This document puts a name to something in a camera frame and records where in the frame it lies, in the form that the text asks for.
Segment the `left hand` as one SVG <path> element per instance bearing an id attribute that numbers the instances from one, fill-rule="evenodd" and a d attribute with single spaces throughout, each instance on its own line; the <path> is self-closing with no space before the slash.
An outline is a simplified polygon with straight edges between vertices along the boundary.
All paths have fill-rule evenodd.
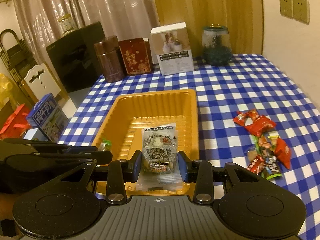
<path id="1" fill-rule="evenodd" d="M 22 196 L 22 193 L 7 194 L 1 193 L 0 195 L 0 217 L 1 220 L 13 219 L 12 209 L 15 201 Z"/>

